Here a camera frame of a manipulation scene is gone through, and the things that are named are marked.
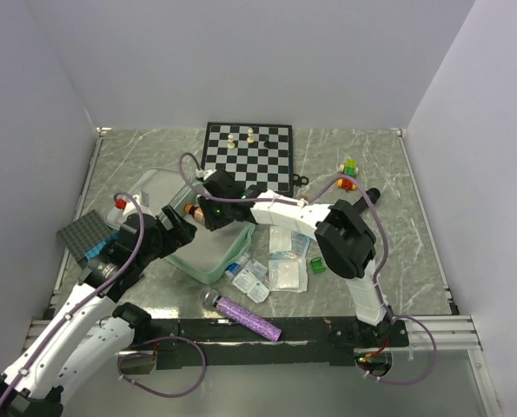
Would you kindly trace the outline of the blue white bandage roll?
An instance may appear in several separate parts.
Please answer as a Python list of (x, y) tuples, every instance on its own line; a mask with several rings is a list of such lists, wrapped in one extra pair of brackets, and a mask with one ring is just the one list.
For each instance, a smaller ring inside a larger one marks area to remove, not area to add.
[(232, 280), (241, 269), (248, 263), (250, 259), (250, 255), (246, 252), (242, 253), (235, 261), (229, 264), (225, 271), (224, 275), (228, 280)]

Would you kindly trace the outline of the brown orange syrup bottle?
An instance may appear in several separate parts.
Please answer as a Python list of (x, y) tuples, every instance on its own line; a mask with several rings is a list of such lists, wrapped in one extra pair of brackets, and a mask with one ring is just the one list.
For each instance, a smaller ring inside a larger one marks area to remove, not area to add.
[(187, 204), (184, 208), (187, 215), (190, 215), (196, 222), (204, 224), (205, 218), (202, 209), (194, 204)]

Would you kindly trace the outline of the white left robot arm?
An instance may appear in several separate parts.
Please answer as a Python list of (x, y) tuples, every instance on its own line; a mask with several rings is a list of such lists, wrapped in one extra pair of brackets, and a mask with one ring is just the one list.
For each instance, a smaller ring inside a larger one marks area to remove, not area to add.
[(82, 258), (83, 275), (33, 344), (0, 373), (0, 416), (59, 416), (65, 396), (124, 348), (152, 342), (151, 315), (120, 300), (148, 265), (190, 244), (196, 226), (170, 206), (140, 211)]

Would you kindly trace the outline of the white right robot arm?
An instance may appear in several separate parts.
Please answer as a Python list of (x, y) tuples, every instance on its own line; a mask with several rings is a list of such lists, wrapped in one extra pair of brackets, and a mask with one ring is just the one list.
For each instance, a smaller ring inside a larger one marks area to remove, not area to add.
[(383, 267), (375, 261), (376, 237), (361, 217), (369, 210), (377, 224), (375, 203), (381, 191), (371, 188), (355, 203), (333, 204), (294, 199), (253, 185), (245, 189), (232, 175), (216, 169), (199, 170), (203, 190), (198, 205), (205, 227), (223, 228), (231, 222), (287, 228), (314, 240), (328, 268), (347, 281), (361, 324), (359, 335), (369, 346), (382, 344), (389, 336), (393, 312), (383, 295), (377, 275)]

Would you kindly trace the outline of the clear plaster strip packet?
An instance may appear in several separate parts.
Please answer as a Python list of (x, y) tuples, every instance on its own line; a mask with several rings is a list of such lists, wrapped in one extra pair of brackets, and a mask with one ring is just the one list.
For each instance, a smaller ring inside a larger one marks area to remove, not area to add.
[(288, 252), (292, 250), (292, 231), (280, 226), (269, 228), (269, 253)]

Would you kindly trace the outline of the blue white mask packet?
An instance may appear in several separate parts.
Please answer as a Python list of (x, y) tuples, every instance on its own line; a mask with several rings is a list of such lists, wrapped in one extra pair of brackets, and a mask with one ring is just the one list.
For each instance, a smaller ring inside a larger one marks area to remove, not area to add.
[(292, 231), (290, 252), (297, 257), (306, 257), (311, 242), (308, 236)]

